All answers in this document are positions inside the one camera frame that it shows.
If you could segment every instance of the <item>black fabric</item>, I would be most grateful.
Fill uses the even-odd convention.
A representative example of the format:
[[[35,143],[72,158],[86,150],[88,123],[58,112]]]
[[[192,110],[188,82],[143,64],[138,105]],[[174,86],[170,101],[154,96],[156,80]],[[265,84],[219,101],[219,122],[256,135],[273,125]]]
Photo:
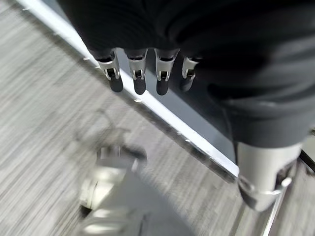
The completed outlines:
[[[315,117],[313,1],[59,2],[96,58],[115,47],[202,57],[191,91],[180,96],[207,120],[202,108],[218,104],[234,141],[271,148],[307,135]]]

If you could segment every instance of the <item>white floor edge strip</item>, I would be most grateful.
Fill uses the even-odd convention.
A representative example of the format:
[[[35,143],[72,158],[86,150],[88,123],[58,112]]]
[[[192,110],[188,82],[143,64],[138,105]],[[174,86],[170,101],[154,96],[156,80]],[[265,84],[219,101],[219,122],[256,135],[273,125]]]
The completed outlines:
[[[17,0],[25,10],[30,11],[35,17],[42,21],[46,26],[52,29],[56,34],[60,35],[67,43],[75,48],[84,58],[89,59],[95,67],[99,67],[97,61],[87,50],[82,39],[74,28],[65,21],[61,16],[54,12],[49,6],[41,0]],[[230,171],[234,176],[238,176],[239,169],[230,159],[217,150],[212,144],[201,137],[196,131],[190,128],[180,118],[174,115],[169,109],[155,99],[148,91],[143,95],[138,95],[133,89],[132,78],[121,70],[121,76],[124,83],[124,89],[128,91],[134,99],[139,99],[150,110],[156,113],[164,121],[174,127],[184,137],[190,140],[196,147],[202,150],[209,157]]]

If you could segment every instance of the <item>black fingertip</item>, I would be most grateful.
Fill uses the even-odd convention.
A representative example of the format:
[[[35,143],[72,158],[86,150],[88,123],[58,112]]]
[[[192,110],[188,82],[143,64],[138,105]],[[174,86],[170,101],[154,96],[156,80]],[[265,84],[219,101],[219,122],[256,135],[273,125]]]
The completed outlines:
[[[166,95],[168,90],[168,81],[165,81],[165,79],[162,79],[161,81],[157,81],[157,93],[158,95]]]
[[[134,86],[134,91],[137,94],[142,95],[146,90],[146,80],[137,78],[136,80],[133,80],[133,86]]]
[[[192,82],[193,80],[182,78],[179,85],[180,90],[183,92],[187,92],[191,88]]]
[[[114,92],[121,92],[124,89],[124,85],[123,85],[123,81],[121,77],[119,77],[118,79],[116,79],[115,77],[112,78],[109,81],[109,85],[112,91]]]

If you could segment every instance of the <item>metal robot arm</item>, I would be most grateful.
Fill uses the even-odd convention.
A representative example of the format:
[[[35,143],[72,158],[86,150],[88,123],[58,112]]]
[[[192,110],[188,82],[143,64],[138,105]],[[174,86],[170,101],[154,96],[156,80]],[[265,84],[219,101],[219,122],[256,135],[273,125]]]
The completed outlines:
[[[202,83],[223,109],[244,201],[265,210],[291,182],[315,117],[315,4],[301,0],[59,0],[113,91],[123,89],[115,48],[145,91],[145,58],[155,48],[157,92],[167,92],[174,59],[180,84]],[[207,106],[189,93],[193,106]]]

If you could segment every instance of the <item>gray carpet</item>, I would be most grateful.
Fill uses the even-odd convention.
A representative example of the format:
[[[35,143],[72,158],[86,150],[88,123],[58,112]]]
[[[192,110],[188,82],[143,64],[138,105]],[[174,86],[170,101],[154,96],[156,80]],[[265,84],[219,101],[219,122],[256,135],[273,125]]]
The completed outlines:
[[[249,209],[233,228],[242,205],[235,183],[199,162],[141,105],[104,86],[98,71],[11,1],[0,1],[0,55],[1,236],[70,235],[95,147],[116,142],[123,129],[126,143],[146,149],[143,178],[197,235],[257,235],[261,215]],[[314,184],[300,165],[274,235],[314,235]]]

